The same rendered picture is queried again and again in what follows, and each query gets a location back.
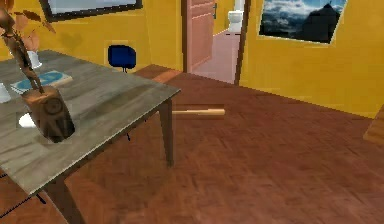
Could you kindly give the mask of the white round object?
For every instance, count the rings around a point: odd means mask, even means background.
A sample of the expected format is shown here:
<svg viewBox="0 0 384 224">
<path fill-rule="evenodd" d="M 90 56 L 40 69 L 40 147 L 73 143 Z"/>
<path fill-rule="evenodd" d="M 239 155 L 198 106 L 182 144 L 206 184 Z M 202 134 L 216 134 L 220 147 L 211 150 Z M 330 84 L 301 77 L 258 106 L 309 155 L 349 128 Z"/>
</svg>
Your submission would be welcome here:
<svg viewBox="0 0 384 224">
<path fill-rule="evenodd" d="M 19 119 L 19 125 L 23 128 L 35 128 L 33 119 L 31 118 L 29 113 L 24 114 Z"/>
</svg>

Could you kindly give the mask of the pink room door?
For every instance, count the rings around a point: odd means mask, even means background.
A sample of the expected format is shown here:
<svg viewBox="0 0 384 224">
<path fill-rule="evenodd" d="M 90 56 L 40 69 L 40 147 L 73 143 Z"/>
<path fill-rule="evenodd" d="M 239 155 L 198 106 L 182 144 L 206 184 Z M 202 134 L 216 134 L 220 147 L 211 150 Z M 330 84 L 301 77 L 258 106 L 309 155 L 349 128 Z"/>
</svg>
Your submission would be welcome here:
<svg viewBox="0 0 384 224">
<path fill-rule="evenodd" d="M 212 57 L 214 0 L 186 0 L 187 71 Z"/>
</svg>

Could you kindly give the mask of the blue office chair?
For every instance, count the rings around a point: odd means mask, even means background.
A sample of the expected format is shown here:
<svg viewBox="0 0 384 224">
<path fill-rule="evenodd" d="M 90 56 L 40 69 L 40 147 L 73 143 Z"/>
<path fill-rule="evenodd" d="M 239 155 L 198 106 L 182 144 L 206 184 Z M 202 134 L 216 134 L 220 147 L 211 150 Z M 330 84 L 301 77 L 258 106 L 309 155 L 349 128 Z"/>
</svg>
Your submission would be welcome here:
<svg viewBox="0 0 384 224">
<path fill-rule="evenodd" d="M 108 47 L 108 63 L 112 67 L 121 67 L 124 72 L 136 67 L 136 51 L 126 45 Z"/>
</svg>

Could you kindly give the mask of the dark framed picture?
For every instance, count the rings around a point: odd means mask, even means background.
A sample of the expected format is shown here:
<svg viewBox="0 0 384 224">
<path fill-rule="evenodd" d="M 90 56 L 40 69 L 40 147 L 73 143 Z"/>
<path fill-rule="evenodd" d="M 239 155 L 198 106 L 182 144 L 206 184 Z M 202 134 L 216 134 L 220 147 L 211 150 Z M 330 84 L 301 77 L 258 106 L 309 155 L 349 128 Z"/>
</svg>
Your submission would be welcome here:
<svg viewBox="0 0 384 224">
<path fill-rule="evenodd" d="M 39 0 L 49 22 L 141 9 L 143 0 Z"/>
</svg>

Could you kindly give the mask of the white cup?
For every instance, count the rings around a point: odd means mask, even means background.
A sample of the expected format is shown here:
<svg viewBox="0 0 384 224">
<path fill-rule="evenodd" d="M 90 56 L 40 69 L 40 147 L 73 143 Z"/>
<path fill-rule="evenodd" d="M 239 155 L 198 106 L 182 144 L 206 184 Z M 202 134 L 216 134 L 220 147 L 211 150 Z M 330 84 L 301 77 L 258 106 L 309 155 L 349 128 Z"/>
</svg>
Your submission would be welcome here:
<svg viewBox="0 0 384 224">
<path fill-rule="evenodd" d="M 9 102 L 11 100 L 11 96 L 7 91 L 5 85 L 0 83 L 0 103 Z"/>
</svg>

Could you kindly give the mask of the white toilet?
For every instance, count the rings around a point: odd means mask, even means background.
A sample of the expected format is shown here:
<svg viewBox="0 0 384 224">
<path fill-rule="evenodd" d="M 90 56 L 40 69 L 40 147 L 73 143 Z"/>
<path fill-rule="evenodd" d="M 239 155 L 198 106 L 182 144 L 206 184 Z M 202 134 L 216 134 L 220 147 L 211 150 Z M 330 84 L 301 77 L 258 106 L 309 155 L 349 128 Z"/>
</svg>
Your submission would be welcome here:
<svg viewBox="0 0 384 224">
<path fill-rule="evenodd" d="M 229 27 L 231 33 L 240 33 L 243 21 L 245 0 L 235 0 L 234 9 L 228 12 Z"/>
</svg>

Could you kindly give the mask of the white vase with dried plant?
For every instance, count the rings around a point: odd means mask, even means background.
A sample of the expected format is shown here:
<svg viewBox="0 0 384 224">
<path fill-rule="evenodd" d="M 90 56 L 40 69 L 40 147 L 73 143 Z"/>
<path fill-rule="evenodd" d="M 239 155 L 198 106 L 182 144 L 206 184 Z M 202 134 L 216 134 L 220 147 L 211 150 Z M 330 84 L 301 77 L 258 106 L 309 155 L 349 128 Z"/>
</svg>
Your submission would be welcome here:
<svg viewBox="0 0 384 224">
<path fill-rule="evenodd" d="M 12 15 L 15 18 L 13 28 L 16 33 L 21 36 L 32 68 L 36 69 L 41 67 L 42 62 L 39 60 L 38 56 L 40 47 L 38 31 L 41 28 L 45 28 L 51 33 L 56 33 L 55 29 L 45 18 L 42 18 L 32 11 L 23 10 L 20 12 L 12 12 Z"/>
</svg>

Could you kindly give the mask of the grey wooden table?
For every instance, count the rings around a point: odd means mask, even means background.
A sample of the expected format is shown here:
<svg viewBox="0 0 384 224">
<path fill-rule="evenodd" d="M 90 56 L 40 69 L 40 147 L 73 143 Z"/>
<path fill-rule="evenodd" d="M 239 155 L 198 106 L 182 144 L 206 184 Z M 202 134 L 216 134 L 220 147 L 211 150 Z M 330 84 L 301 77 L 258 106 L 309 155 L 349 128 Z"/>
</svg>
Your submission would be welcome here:
<svg viewBox="0 0 384 224">
<path fill-rule="evenodd" d="M 180 90 L 52 50 L 39 53 L 45 73 L 73 80 L 59 87 L 76 132 L 51 143 L 34 128 L 19 128 L 19 95 L 0 104 L 0 169 L 27 195 L 45 191 L 68 224 L 86 224 L 64 180 L 155 112 L 160 113 L 167 164 L 173 164 L 172 97 Z"/>
</svg>

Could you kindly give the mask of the mountain landscape picture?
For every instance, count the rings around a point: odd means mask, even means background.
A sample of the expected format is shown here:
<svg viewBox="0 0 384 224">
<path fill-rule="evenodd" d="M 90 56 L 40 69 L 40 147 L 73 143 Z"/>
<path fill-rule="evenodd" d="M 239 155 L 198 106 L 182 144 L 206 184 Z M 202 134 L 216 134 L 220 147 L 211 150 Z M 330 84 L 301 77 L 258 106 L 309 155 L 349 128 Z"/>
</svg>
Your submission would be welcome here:
<svg viewBox="0 0 384 224">
<path fill-rule="evenodd" d="M 330 44 L 347 0 L 264 0 L 259 34 Z"/>
</svg>

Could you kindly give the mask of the wooden baseball bat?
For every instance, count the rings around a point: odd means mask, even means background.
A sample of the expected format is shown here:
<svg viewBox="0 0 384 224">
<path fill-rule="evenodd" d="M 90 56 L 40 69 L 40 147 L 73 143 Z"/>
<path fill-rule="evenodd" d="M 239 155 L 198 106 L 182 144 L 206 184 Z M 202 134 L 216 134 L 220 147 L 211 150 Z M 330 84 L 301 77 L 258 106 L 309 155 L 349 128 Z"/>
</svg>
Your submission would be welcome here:
<svg viewBox="0 0 384 224">
<path fill-rule="evenodd" d="M 224 109 L 202 109 L 202 110 L 173 110 L 175 115 L 198 115 L 198 116 L 223 116 Z"/>
</svg>

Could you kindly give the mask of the blue book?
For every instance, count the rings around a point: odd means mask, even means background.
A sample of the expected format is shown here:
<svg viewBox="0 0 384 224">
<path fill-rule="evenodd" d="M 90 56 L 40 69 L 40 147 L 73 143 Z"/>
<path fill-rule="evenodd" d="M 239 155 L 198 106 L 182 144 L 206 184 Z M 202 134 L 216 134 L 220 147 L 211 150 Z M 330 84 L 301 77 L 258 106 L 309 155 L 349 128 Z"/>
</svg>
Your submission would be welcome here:
<svg viewBox="0 0 384 224">
<path fill-rule="evenodd" d="M 66 84 L 66 83 L 71 82 L 73 80 L 73 78 L 71 76 L 64 74 L 62 72 L 59 72 L 59 71 L 55 71 L 55 70 L 46 72 L 44 74 L 40 74 L 38 76 L 38 78 L 40 79 L 40 82 L 43 86 L 51 85 L 54 87 L 57 87 L 57 86 L 62 85 L 62 84 Z M 32 86 L 31 86 L 31 83 L 28 79 L 24 79 L 22 81 L 13 83 L 11 85 L 11 88 L 16 93 L 22 94 L 25 91 L 30 90 L 32 88 Z"/>
</svg>

